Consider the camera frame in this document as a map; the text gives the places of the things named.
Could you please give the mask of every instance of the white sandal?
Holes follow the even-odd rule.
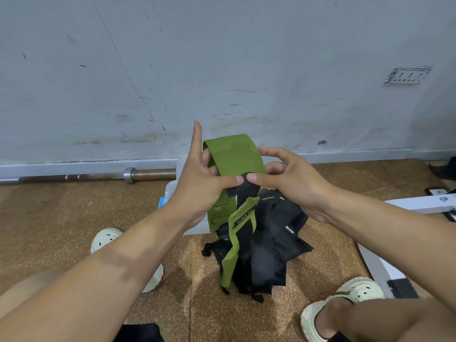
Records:
[[[326,342],[327,339],[320,336],[315,328],[315,318],[325,307],[326,303],[333,298],[341,297],[353,303],[372,299],[384,299],[380,286],[367,277],[356,277],[345,282],[339,289],[326,300],[314,302],[308,305],[301,313],[301,328],[308,342]]]
[[[94,240],[92,241],[92,246],[90,247],[90,253],[94,253],[98,251],[101,247],[107,245],[111,241],[117,239],[119,236],[122,235],[122,231],[116,229],[116,228],[106,228],[103,230],[100,230],[97,235],[95,235]],[[154,275],[152,276],[151,280],[147,283],[145,286],[144,290],[142,291],[143,293],[150,292],[151,290],[154,290],[157,286],[158,283],[163,278],[163,264],[160,264]]]

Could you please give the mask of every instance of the green lifting strap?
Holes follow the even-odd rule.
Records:
[[[246,134],[231,135],[206,140],[203,149],[209,148],[211,160],[209,166],[216,165],[220,175],[242,175],[247,172],[264,173],[265,166],[255,143]],[[250,220],[253,230],[256,228],[254,208],[259,197],[247,198],[237,209],[236,198],[229,198],[226,190],[222,191],[217,202],[208,211],[209,229],[216,231],[224,223],[229,225],[229,236],[233,247],[222,261],[222,286],[227,288],[231,282],[234,267],[238,259],[238,230]]]

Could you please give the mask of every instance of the baseboard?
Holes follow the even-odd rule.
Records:
[[[456,155],[456,150],[419,150],[403,149],[367,149],[346,151],[299,152],[310,163],[357,162],[378,160],[401,160],[405,158],[422,158],[424,160],[448,159]],[[125,168],[168,169],[175,168],[178,158],[137,159],[124,161],[81,161],[29,164],[0,165],[0,180],[16,179],[21,176],[64,175],[64,174],[97,174],[120,173]],[[265,163],[274,161],[264,158]]]

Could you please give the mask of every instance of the wall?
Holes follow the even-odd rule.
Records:
[[[1,0],[0,164],[454,149],[456,0]],[[419,86],[383,81],[433,65]]]

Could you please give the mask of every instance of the person's left hand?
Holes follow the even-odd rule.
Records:
[[[195,121],[187,161],[176,190],[165,204],[173,207],[173,213],[183,217],[186,230],[202,221],[223,190],[244,182],[241,176],[217,176],[219,171],[215,166],[208,168],[211,158],[209,149],[201,149],[201,125]]]

